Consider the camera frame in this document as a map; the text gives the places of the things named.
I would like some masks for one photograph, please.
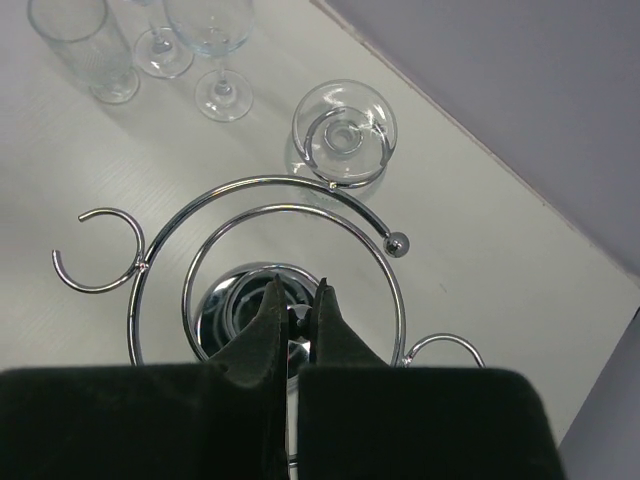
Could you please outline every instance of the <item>upside-down wine glass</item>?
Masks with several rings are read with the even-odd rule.
[[[313,174],[336,188],[368,187],[381,178],[398,127],[380,93],[355,80],[331,80],[300,101],[293,144]]]
[[[194,52],[216,60],[217,69],[200,79],[196,105],[212,120],[232,122],[251,109],[249,82],[224,60],[249,38],[253,27],[253,0],[163,0],[169,24]]]

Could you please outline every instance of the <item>champagne flute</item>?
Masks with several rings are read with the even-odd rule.
[[[196,86],[195,101],[212,120],[232,122],[251,109],[249,82],[227,70],[224,60],[249,38],[254,21],[253,0],[164,0],[169,24],[194,52],[217,63]]]
[[[29,0],[31,26],[100,101],[119,104],[138,91],[131,50],[106,0]]]

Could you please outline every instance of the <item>tabletop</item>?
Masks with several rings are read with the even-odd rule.
[[[110,3],[135,41],[146,12]],[[133,100],[102,105],[30,29],[23,0],[0,4],[0,367],[127,363],[129,288],[76,293],[58,280],[50,252],[60,249],[84,283],[106,283],[131,261],[131,232],[110,218],[80,225],[77,215],[121,208],[153,238],[187,202],[219,184],[285,173],[296,160],[290,130],[299,100],[324,81],[351,78],[381,92],[397,116],[397,149],[367,205],[411,239],[409,254],[392,260],[406,303],[407,344],[443,331],[468,338],[489,366],[533,383],[560,440],[638,307],[638,287],[316,7],[257,0],[256,9],[249,42],[230,59],[251,82],[255,102],[243,119],[219,124],[193,103],[197,79],[211,69],[207,59],[175,80],[141,73]],[[213,229],[247,208],[307,200],[294,188],[264,188],[226,197],[189,219],[149,275],[145,358],[192,359],[181,330],[180,286]],[[349,210],[338,213],[369,228]],[[327,276],[354,330],[391,357],[393,302],[383,275],[356,241],[321,219],[282,214],[241,225],[203,264],[195,297],[223,272],[265,260]],[[472,359],[455,345],[436,344],[414,363]]]

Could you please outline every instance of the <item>metal ring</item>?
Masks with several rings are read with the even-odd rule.
[[[310,190],[324,193],[325,195],[338,200],[347,207],[351,208],[367,223],[369,223],[369,225],[371,225],[376,230],[376,232],[384,240],[387,241],[383,242],[383,244],[385,245],[385,251],[389,254],[392,254],[392,250],[390,249],[394,248],[394,242],[389,242],[389,240],[393,239],[395,234],[389,230],[389,227],[387,227],[375,213],[373,213],[366,205],[359,202],[357,199],[316,180],[310,180],[292,175],[262,175],[226,183],[217,188],[214,188],[213,190],[209,190],[208,192],[204,193],[203,195],[185,205],[180,211],[178,211],[178,213],[173,216],[173,218],[171,218],[166,223],[166,225],[162,228],[162,230],[160,230],[158,235],[156,235],[156,238],[151,242],[151,245],[144,255],[143,265],[147,265],[150,267],[153,264],[153,261],[157,257],[158,253],[160,252],[160,249],[167,241],[167,239],[171,236],[171,234],[173,234],[173,232],[178,227],[180,227],[180,225],[182,225],[191,215],[200,210],[202,207],[230,193],[247,188],[266,185],[288,185],[293,187],[308,188]],[[131,287],[131,296],[129,297],[129,306],[127,309],[127,346],[129,349],[129,359],[133,365],[142,365],[144,363],[140,347],[138,316],[142,307],[142,294],[144,292],[144,287],[147,281],[149,270],[150,268],[140,269],[140,271],[134,278],[133,286]],[[402,312],[401,319],[403,323],[402,328],[404,331],[404,311]],[[404,352],[404,342],[405,339],[402,339],[402,348],[392,359],[393,364],[397,365],[400,363],[401,355]]]
[[[409,365],[411,365],[411,362],[413,362],[413,359],[420,350],[422,350],[430,343],[441,341],[453,342],[463,346],[469,353],[471,353],[471,355],[473,355],[473,359],[476,361],[476,365],[478,365],[478,367],[480,368],[485,368],[484,360],[482,360],[482,356],[480,356],[480,352],[478,352],[476,347],[474,347],[473,344],[467,339],[459,337],[458,335],[454,335],[452,333],[436,333],[434,335],[429,335],[420,339],[418,343],[411,347],[409,353],[404,356],[404,358],[402,359],[402,365],[404,367],[408,367]]]
[[[93,217],[98,217],[100,215],[112,215],[114,217],[121,218],[131,227],[133,233],[136,236],[136,255],[131,262],[129,268],[116,280],[111,283],[107,283],[105,285],[100,285],[97,287],[92,287],[90,285],[83,285],[82,283],[76,282],[73,278],[69,276],[64,265],[62,263],[62,253],[59,250],[53,250],[51,252],[51,257],[53,260],[53,268],[56,270],[58,277],[62,280],[66,285],[73,288],[74,290],[82,293],[105,293],[111,290],[118,288],[123,283],[126,283],[131,277],[133,277],[138,271],[140,271],[143,264],[141,263],[142,256],[144,255],[144,233],[142,232],[142,227],[127,212],[123,210],[119,210],[117,208],[96,208],[94,210],[89,210],[88,212],[83,213],[78,216],[78,220],[80,222],[85,222]]]
[[[371,238],[366,233],[364,233],[360,228],[358,228],[355,224],[351,223],[346,218],[322,208],[297,204],[264,205],[262,207],[247,210],[246,212],[243,212],[222,224],[215,232],[213,232],[209,236],[209,238],[207,238],[207,240],[202,244],[202,246],[196,253],[195,257],[191,261],[191,265],[189,266],[189,270],[187,271],[187,275],[185,277],[182,288],[182,326],[184,328],[185,334],[187,335],[187,339],[189,340],[189,345],[191,346],[198,359],[201,361],[205,361],[209,358],[209,356],[200,346],[198,338],[192,328],[192,325],[195,322],[193,321],[191,315],[191,292],[193,289],[193,282],[195,281],[195,277],[198,273],[200,265],[202,264],[202,261],[204,260],[204,257],[213,247],[213,245],[215,245],[218,240],[220,240],[225,234],[227,234],[229,230],[252,218],[276,212],[301,212],[329,220],[355,236],[360,241],[360,243],[362,243],[362,245],[366,247],[369,253],[371,253],[371,255],[378,263],[378,266],[384,273],[385,277],[387,278],[387,283],[389,284],[389,288],[391,289],[391,294],[393,296],[393,301],[395,304],[396,338],[390,364],[392,366],[402,364],[403,360],[400,357],[404,354],[406,319],[402,293],[400,292],[400,286],[398,285],[398,281],[395,277],[395,274],[393,273],[391,265],[389,265],[389,262],[384,257],[380,249],[376,247],[375,243],[373,243],[373,240],[371,240]]]
[[[391,148],[391,144],[389,143],[389,138],[387,137],[387,134],[384,132],[384,129],[382,128],[380,123],[375,118],[373,119],[373,130],[375,130],[380,136],[380,144],[382,148],[382,158],[380,159],[380,166],[382,168],[370,178],[367,178],[366,180],[362,180],[360,182],[355,182],[355,183],[336,182],[335,180],[331,178],[327,178],[325,175],[319,172],[318,164],[313,159],[313,148],[312,148],[313,137],[316,134],[316,131],[318,130],[322,122],[336,115],[341,115],[346,111],[347,111],[346,107],[335,107],[335,108],[332,108],[331,110],[324,112],[322,115],[319,115],[318,118],[316,118],[313,122],[311,122],[311,125],[309,125],[309,129],[307,130],[307,135],[304,137],[302,152],[300,153],[302,154],[301,155],[302,161],[307,164],[307,166],[311,169],[313,174],[319,179],[329,183],[333,188],[345,188],[345,189],[361,188],[375,182],[376,179],[380,175],[382,175],[382,172],[384,171],[385,168],[387,168],[387,163],[389,163],[389,160],[393,155],[394,149]]]

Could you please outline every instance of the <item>glass stem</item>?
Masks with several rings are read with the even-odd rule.
[[[216,71],[220,76],[218,83],[216,83],[216,86],[214,87],[215,93],[216,95],[229,95],[232,91],[232,87],[227,81],[224,57],[214,60],[214,64],[216,66]]]
[[[171,50],[173,45],[171,45],[171,42],[164,38],[164,35],[162,35],[162,29],[158,27],[156,22],[151,17],[149,17],[149,27],[151,28],[151,34],[153,35],[154,40],[151,47],[153,53],[155,53],[156,55],[161,55]]]

